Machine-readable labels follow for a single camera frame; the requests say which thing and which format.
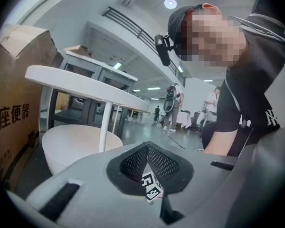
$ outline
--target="railing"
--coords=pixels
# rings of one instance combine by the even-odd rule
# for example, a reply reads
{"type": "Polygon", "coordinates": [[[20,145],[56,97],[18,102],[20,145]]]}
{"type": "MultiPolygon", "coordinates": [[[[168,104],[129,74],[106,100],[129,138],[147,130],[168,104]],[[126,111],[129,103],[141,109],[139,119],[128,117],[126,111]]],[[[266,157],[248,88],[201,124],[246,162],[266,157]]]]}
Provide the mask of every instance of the railing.
{"type": "MultiPolygon", "coordinates": [[[[144,31],[140,26],[138,26],[127,16],[113,9],[112,7],[109,7],[107,11],[103,14],[103,16],[114,20],[116,23],[126,28],[128,31],[133,33],[138,39],[143,41],[150,49],[152,49],[158,55],[157,50],[155,48],[154,38],[152,38],[146,31],[144,31]]],[[[170,65],[168,66],[168,68],[173,72],[173,74],[185,87],[186,77],[184,77],[180,73],[178,67],[176,67],[172,61],[170,61],[170,65]]]]}

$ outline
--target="person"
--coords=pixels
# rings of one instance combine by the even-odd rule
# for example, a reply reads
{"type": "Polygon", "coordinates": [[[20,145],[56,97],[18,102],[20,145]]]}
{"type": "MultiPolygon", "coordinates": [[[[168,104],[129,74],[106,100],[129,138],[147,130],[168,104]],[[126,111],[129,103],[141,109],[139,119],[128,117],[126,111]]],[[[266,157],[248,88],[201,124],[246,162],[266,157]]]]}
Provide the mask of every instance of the person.
{"type": "Polygon", "coordinates": [[[158,106],[155,108],[155,116],[154,116],[154,121],[155,121],[155,122],[158,121],[159,116],[160,116],[160,106],[158,105],[158,106]]]}
{"type": "Polygon", "coordinates": [[[205,100],[207,110],[210,111],[210,113],[213,114],[214,116],[217,115],[219,93],[220,93],[220,87],[216,87],[215,90],[212,93],[210,93],[207,99],[205,100]]]}
{"type": "Polygon", "coordinates": [[[163,129],[166,131],[168,123],[169,123],[170,114],[172,114],[172,124],[170,128],[171,132],[176,131],[175,128],[176,128],[177,114],[179,112],[179,107],[182,106],[183,99],[184,99],[184,93],[182,92],[181,87],[177,83],[174,83],[173,86],[175,87],[175,90],[176,90],[176,97],[174,98],[173,109],[169,112],[166,112],[164,123],[163,123],[164,125],[163,129]]]}
{"type": "Polygon", "coordinates": [[[181,8],[169,19],[168,33],[181,59],[197,55],[214,66],[228,67],[217,121],[202,132],[202,140],[208,138],[203,141],[205,153],[238,156],[245,145],[279,128],[264,93],[285,64],[285,25],[269,0],[256,0],[246,20],[265,29],[243,21],[241,30],[210,4],[181,8]],[[241,115],[243,122],[251,121],[250,127],[239,125],[241,115]]]}

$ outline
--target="white round base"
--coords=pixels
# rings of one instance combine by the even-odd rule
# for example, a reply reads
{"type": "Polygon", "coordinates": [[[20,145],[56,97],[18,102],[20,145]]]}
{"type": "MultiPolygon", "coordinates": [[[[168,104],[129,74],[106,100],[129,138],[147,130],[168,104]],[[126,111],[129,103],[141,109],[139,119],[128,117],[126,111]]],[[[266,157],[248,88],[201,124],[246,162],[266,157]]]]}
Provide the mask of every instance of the white round base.
{"type": "MultiPolygon", "coordinates": [[[[42,148],[53,175],[81,158],[99,152],[100,128],[85,125],[62,125],[51,128],[42,137],[42,148]]],[[[123,142],[107,132],[105,150],[121,147],[123,142]]]]}

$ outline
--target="round white table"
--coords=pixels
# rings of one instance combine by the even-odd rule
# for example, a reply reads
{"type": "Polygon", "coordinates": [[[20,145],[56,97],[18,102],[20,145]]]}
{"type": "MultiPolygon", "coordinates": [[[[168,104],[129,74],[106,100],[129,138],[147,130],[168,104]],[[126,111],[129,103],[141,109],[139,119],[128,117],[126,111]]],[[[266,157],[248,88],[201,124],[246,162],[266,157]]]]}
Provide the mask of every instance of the round white table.
{"type": "MultiPolygon", "coordinates": [[[[113,105],[118,106],[118,108],[140,111],[147,111],[149,106],[142,99],[123,90],[58,68],[38,65],[29,66],[25,78],[73,95],[106,103],[101,129],[84,125],[63,125],[54,127],[44,134],[42,147],[52,174],[58,173],[85,156],[103,152],[106,148],[109,150],[123,145],[121,140],[113,134],[114,130],[113,133],[108,132],[113,105]]],[[[117,116],[114,120],[113,129],[115,128],[116,119],[117,116]]]]}

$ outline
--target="gray pants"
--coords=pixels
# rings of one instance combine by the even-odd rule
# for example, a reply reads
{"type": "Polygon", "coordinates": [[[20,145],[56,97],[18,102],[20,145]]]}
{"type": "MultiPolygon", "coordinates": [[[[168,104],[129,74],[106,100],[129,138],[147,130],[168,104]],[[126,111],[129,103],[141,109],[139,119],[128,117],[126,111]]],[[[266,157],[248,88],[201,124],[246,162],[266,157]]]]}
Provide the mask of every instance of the gray pants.
{"type": "Polygon", "coordinates": [[[177,99],[174,100],[174,105],[173,105],[173,109],[169,112],[166,113],[165,115],[165,120],[163,122],[164,126],[168,126],[168,122],[169,122],[169,117],[170,114],[172,113],[172,126],[171,129],[175,129],[176,127],[176,118],[177,118],[177,114],[179,112],[179,101],[177,99]]]}

